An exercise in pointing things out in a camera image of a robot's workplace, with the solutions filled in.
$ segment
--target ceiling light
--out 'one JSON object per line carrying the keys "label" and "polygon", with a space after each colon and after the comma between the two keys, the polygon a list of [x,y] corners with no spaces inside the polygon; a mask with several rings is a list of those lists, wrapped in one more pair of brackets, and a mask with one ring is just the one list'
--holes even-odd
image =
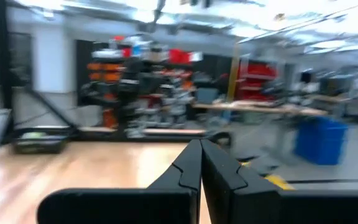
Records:
{"label": "ceiling light", "polygon": [[165,6],[162,9],[163,12],[168,12],[173,14],[188,13],[191,10],[192,10],[192,6],[190,4],[181,4],[179,0],[165,1]]}
{"label": "ceiling light", "polygon": [[169,25],[169,24],[176,24],[177,22],[172,17],[170,17],[166,14],[162,14],[161,17],[158,19],[157,23]]}
{"label": "ceiling light", "polygon": [[129,0],[126,4],[140,10],[155,10],[158,0]]}
{"label": "ceiling light", "polygon": [[346,41],[343,40],[331,40],[320,42],[318,44],[313,44],[311,47],[318,47],[318,48],[337,48],[346,45]]}
{"label": "ceiling light", "polygon": [[236,35],[238,37],[255,37],[266,33],[266,31],[258,30],[252,27],[235,27],[231,29],[230,34]]}
{"label": "ceiling light", "polygon": [[152,11],[136,10],[134,13],[134,19],[141,22],[152,22],[154,20],[154,14]]}
{"label": "ceiling light", "polygon": [[337,51],[344,51],[344,50],[358,50],[358,45],[352,45],[347,47],[341,47]]}
{"label": "ceiling light", "polygon": [[319,49],[319,50],[312,50],[312,51],[307,51],[305,52],[306,54],[322,54],[322,53],[327,53],[327,52],[331,52],[334,49]]}

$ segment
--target blue trash can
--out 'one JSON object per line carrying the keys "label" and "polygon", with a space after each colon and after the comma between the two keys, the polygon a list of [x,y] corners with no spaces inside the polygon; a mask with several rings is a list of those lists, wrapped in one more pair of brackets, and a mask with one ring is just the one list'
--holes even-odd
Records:
{"label": "blue trash can", "polygon": [[300,123],[294,153],[318,165],[340,163],[347,125],[325,117]]}

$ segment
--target black pillar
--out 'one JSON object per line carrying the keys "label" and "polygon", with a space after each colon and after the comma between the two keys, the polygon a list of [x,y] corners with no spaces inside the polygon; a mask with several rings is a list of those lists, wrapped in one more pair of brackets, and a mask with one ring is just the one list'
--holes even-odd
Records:
{"label": "black pillar", "polygon": [[[12,110],[12,74],[11,74],[11,51],[9,47],[9,32],[7,27],[7,2],[0,0],[0,81],[2,106]],[[7,134],[13,131],[13,110],[7,126]]]}

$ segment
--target black panel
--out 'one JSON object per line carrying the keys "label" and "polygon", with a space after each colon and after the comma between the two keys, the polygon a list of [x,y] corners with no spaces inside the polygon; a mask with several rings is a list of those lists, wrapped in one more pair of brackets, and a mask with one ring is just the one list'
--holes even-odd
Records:
{"label": "black panel", "polygon": [[212,224],[278,222],[278,188],[202,140],[203,185]]}
{"label": "black panel", "polygon": [[[75,41],[75,64],[76,64],[76,90],[80,92],[81,86],[90,82],[90,72],[88,70],[88,64],[92,62],[92,52],[94,48],[92,41],[76,40]],[[107,43],[100,43],[97,45],[99,48],[108,47]],[[83,106],[81,97],[77,97],[78,106]]]}
{"label": "black panel", "polygon": [[191,189],[196,204],[191,208],[195,213],[193,222],[198,223],[201,200],[201,160],[203,149],[200,140],[192,140],[172,165],[148,189]]}
{"label": "black panel", "polygon": [[195,71],[205,72],[210,75],[212,79],[216,77],[216,64],[218,56],[203,54],[203,60],[195,63]]}
{"label": "black panel", "polygon": [[212,3],[213,3],[213,0],[203,0],[203,7],[209,8],[209,7],[211,7]]}
{"label": "black panel", "polygon": [[193,223],[189,189],[66,189],[46,197],[39,224]]}
{"label": "black panel", "polygon": [[231,57],[218,56],[218,61],[216,63],[216,76],[219,77],[222,74],[230,75],[231,71]]}
{"label": "black panel", "polygon": [[198,4],[198,0],[190,0],[191,6],[196,6]]}
{"label": "black panel", "polygon": [[[2,98],[2,107],[5,109],[12,110],[12,82],[13,77],[9,68],[12,64],[12,57],[9,51],[10,40],[9,40],[9,29],[7,22],[7,2],[6,0],[0,0],[0,77],[1,77],[1,98]],[[10,116],[10,119],[7,124],[5,137],[10,135],[14,128],[14,119],[13,116]]]}
{"label": "black panel", "polygon": [[[30,34],[10,32],[9,39],[11,40],[10,53],[12,57],[12,64],[9,67],[10,72],[15,73],[25,83],[30,86],[34,84],[34,66],[32,55],[32,37]],[[24,83],[18,79],[12,79],[12,86],[24,86]]]}

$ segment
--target floor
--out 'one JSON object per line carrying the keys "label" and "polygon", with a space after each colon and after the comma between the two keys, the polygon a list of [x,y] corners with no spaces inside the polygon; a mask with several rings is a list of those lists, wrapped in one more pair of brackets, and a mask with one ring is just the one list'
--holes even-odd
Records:
{"label": "floor", "polygon": [[[76,108],[75,94],[46,94],[50,101],[64,111],[72,120],[82,126],[92,126],[99,122],[100,108],[87,106]],[[63,125],[52,114],[33,100],[22,90],[16,89],[15,94],[15,120],[21,123],[18,126],[36,125]],[[199,128],[200,124],[190,123],[191,128]],[[270,118],[262,125],[242,125],[233,123],[229,129],[235,134],[236,143],[232,149],[234,156],[259,150],[262,146],[274,146],[278,127]],[[295,130],[288,133],[285,149],[290,152]],[[350,125],[347,134],[347,146],[341,165],[316,166],[298,158],[288,157],[293,161],[290,165],[283,164],[276,173],[287,180],[316,180],[316,179],[358,179],[358,125]],[[358,182],[330,183],[330,184],[297,184],[298,189],[358,189]]]}
{"label": "floor", "polygon": [[[73,142],[60,155],[0,148],[0,224],[34,224],[40,201],[65,188],[146,188],[186,144]],[[211,223],[204,194],[200,224]]]}

